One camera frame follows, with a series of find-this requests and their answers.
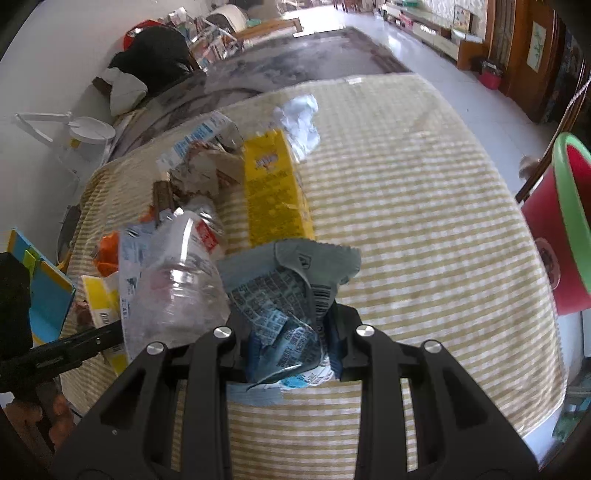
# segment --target striped tablecloth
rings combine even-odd
[[[441,341],[517,431],[530,432],[564,394],[556,313],[528,228],[483,148],[414,74],[304,83],[223,112],[248,136],[276,105],[302,93],[319,104],[314,124],[322,140],[301,165],[316,238],[362,252],[361,271],[339,301],[398,341]],[[95,274],[90,253],[99,238],[149,205],[156,158],[197,123],[95,174],[69,270],[79,287],[80,275]],[[227,192],[217,207],[230,250],[247,248],[242,192]],[[70,317],[64,335],[72,333]],[[86,411],[113,375],[97,357],[62,380]],[[352,478],[359,394],[359,384],[325,384],[290,391],[281,406],[231,404],[235,478]],[[413,463],[410,419],[407,428]]]

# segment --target wooden chair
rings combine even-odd
[[[352,8],[354,12],[361,12],[361,0],[333,0],[333,7],[339,9],[339,3],[343,5],[343,10],[349,13],[349,8]]]

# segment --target picture frame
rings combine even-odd
[[[453,7],[453,26],[457,30],[470,33],[472,29],[473,14],[467,8],[455,4]]]

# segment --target green bucket rim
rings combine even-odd
[[[574,263],[588,293],[591,293],[591,230],[574,182],[566,147],[572,145],[591,165],[591,153],[570,133],[562,133],[554,142],[552,164],[558,193],[558,203],[569,240]]]

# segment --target metal screw head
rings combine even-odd
[[[375,333],[375,329],[371,325],[359,325],[355,332],[360,337],[371,337]]]
[[[443,347],[436,340],[427,340],[425,342],[425,350],[429,353],[439,353]]]
[[[164,352],[164,345],[161,342],[152,342],[146,347],[148,355],[159,355]]]
[[[232,329],[230,327],[226,327],[226,326],[217,327],[213,331],[213,334],[217,338],[228,338],[232,334]]]

